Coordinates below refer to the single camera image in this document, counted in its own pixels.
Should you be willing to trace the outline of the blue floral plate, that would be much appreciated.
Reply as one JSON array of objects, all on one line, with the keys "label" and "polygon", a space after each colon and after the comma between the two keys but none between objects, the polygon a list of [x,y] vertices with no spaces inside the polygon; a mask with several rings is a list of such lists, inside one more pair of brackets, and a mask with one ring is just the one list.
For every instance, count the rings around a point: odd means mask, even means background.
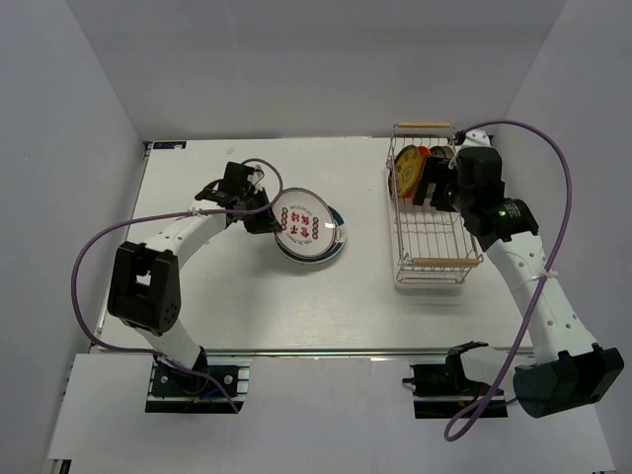
[{"label": "blue floral plate", "polygon": [[431,155],[435,158],[438,158],[441,160],[447,158],[446,152],[442,146],[437,145],[437,146],[431,147],[430,152],[431,152]]}]

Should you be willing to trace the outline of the yellow patterned plate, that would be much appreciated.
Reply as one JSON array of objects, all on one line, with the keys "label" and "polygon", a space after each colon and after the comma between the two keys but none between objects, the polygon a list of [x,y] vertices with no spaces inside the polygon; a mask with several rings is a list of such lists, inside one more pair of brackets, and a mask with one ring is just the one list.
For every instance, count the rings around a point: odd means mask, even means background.
[{"label": "yellow patterned plate", "polygon": [[404,198],[415,187],[422,170],[421,151],[418,146],[408,145],[396,156],[395,188],[398,198]]}]

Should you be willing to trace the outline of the orange plastic plate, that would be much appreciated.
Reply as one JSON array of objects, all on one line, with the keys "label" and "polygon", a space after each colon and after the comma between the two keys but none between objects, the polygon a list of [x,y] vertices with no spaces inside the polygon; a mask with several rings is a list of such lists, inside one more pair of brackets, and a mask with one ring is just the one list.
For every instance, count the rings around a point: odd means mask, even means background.
[{"label": "orange plastic plate", "polygon": [[424,168],[426,166],[426,162],[428,160],[428,158],[432,155],[431,150],[424,145],[420,145],[417,147],[418,151],[419,151],[419,155],[420,155],[420,166],[419,166],[419,171],[420,173],[424,172]]}]

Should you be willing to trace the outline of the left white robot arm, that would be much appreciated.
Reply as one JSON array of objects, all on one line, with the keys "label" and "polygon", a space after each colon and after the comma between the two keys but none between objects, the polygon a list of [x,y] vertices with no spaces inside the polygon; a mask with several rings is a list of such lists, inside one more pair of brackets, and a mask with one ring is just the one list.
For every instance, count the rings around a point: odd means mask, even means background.
[{"label": "left white robot arm", "polygon": [[202,246],[242,222],[250,234],[280,230],[273,199],[261,180],[260,159],[229,162],[221,179],[206,185],[184,212],[164,215],[169,225],[142,242],[122,243],[116,252],[110,284],[108,313],[138,334],[159,359],[176,368],[175,382],[186,393],[197,394],[208,382],[208,369],[198,345],[180,321],[180,273]]}]

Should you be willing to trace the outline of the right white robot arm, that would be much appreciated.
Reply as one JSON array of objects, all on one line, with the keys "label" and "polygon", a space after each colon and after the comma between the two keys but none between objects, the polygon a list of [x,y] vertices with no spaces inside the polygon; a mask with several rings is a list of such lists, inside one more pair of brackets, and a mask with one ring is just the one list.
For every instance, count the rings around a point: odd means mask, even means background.
[{"label": "right white robot arm", "polygon": [[496,267],[522,315],[533,361],[482,342],[452,348],[445,379],[466,394],[480,383],[542,418],[601,400],[624,368],[618,349],[604,349],[580,321],[549,269],[538,224],[527,204],[505,195],[503,160],[492,147],[465,147],[454,158],[425,159],[414,194],[436,210],[455,212]]}]

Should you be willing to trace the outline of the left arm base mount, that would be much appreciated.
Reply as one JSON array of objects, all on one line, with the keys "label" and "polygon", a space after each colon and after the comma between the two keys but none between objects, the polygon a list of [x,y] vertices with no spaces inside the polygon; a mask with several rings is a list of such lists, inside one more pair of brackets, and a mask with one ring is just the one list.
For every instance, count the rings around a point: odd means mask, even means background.
[{"label": "left arm base mount", "polygon": [[206,360],[206,373],[214,379],[191,375],[154,358],[148,383],[148,414],[238,414],[245,402],[250,363],[219,358]]}]

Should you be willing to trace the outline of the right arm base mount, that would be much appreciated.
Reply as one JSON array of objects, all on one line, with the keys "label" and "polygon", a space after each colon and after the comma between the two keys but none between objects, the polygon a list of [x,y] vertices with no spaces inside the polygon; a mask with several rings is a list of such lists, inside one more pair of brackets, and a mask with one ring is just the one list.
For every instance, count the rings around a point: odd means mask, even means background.
[{"label": "right arm base mount", "polygon": [[505,359],[505,353],[471,341],[449,349],[443,362],[413,364],[402,384],[413,393],[415,418],[449,420],[482,401]]}]

